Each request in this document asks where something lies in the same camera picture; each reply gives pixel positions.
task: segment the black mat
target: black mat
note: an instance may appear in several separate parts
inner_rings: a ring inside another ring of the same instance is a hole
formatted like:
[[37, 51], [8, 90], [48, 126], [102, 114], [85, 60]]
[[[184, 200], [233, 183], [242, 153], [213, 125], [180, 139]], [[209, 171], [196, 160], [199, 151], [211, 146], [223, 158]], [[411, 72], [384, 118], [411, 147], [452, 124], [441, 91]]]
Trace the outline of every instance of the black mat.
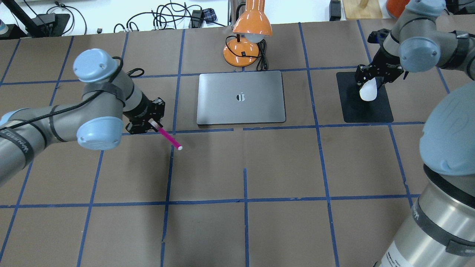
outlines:
[[354, 72], [338, 72], [336, 79], [343, 110], [343, 119], [347, 123], [391, 123], [394, 121], [389, 105], [386, 88], [382, 85], [373, 101], [363, 101], [356, 85]]

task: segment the orange object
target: orange object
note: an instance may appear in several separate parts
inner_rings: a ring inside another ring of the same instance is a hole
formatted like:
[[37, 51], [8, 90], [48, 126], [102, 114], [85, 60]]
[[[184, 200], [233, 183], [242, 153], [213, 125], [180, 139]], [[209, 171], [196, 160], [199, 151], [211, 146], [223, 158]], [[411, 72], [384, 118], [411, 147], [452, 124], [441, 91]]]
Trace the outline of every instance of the orange object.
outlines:
[[[240, 55], [242, 55], [242, 52], [244, 52], [246, 56], [253, 57], [240, 57]], [[251, 65], [252, 63], [254, 63], [254, 61], [256, 60], [255, 57], [257, 57], [258, 55], [259, 48], [257, 47], [257, 45], [249, 42], [244, 37], [232, 39], [228, 42], [227, 46], [224, 46], [223, 49], [224, 59], [229, 64], [236, 67], [245, 67]]]
[[409, 0], [388, 0], [386, 9], [392, 17], [399, 18], [408, 3]]
[[264, 14], [265, 2], [265, 0], [247, 0], [246, 11], [236, 21], [233, 32], [272, 36], [272, 27]]

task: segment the light bulb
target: light bulb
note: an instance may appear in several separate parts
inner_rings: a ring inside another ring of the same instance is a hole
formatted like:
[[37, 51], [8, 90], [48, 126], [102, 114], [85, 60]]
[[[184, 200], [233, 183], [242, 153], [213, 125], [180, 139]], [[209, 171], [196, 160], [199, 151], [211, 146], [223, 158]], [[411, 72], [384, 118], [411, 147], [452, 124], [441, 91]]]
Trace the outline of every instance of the light bulb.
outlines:
[[246, 33], [245, 34], [246, 39], [249, 40], [251, 43], [257, 44], [258, 42], [262, 41], [264, 39], [263, 34], [255, 34], [255, 33]]

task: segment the desk lamp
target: desk lamp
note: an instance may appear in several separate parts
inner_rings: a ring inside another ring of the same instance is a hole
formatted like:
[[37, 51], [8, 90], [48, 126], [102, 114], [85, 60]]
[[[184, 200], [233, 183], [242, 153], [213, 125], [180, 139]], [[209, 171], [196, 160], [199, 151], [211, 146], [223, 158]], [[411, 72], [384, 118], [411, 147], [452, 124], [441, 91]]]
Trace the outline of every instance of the desk lamp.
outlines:
[[227, 42], [223, 49], [224, 59], [229, 64], [236, 67], [251, 65], [259, 55], [256, 43], [262, 41], [264, 36], [272, 36], [272, 27], [264, 14], [264, 3], [265, 0], [246, 1], [246, 11], [234, 25], [236, 38]]

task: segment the silver laptop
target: silver laptop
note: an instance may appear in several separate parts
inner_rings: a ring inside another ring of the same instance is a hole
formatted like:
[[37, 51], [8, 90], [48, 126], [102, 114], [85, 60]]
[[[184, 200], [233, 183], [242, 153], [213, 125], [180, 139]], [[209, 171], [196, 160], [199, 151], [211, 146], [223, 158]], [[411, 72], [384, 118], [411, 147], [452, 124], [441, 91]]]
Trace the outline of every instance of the silver laptop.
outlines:
[[197, 124], [285, 121], [282, 73], [210, 73], [199, 76]]

